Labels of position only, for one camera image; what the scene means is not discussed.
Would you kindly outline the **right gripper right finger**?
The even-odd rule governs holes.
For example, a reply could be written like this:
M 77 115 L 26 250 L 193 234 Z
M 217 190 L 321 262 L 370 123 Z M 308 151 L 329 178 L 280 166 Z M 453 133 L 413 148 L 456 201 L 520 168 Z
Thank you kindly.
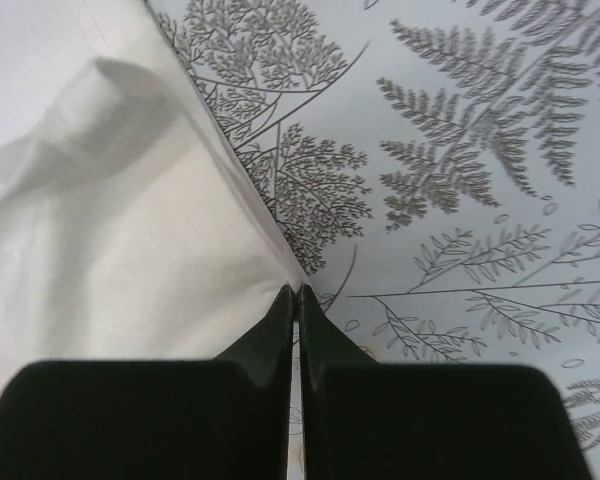
M 298 293 L 310 479 L 588 479 L 560 395 L 506 364 L 374 361 Z

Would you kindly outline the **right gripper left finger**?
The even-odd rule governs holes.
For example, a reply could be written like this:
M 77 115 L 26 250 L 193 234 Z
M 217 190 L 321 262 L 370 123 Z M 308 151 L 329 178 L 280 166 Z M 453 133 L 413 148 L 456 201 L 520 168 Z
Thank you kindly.
M 294 293 L 210 360 L 39 361 L 0 396 L 0 479 L 282 479 Z

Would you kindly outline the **white t shirt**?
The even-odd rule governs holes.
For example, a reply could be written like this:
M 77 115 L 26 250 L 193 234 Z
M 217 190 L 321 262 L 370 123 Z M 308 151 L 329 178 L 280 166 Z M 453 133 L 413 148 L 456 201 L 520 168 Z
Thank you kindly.
M 0 395 L 212 357 L 305 273 L 140 1 L 0 1 Z

